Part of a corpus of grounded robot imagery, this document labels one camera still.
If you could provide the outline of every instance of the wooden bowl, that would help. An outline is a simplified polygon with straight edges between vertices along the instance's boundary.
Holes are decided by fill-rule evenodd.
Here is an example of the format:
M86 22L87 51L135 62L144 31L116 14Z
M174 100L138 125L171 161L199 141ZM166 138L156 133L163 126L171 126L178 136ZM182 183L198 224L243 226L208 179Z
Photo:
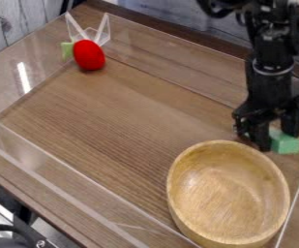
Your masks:
M199 143L179 155L168 172L167 198L182 233L206 248L262 247L290 207L275 163L226 140Z

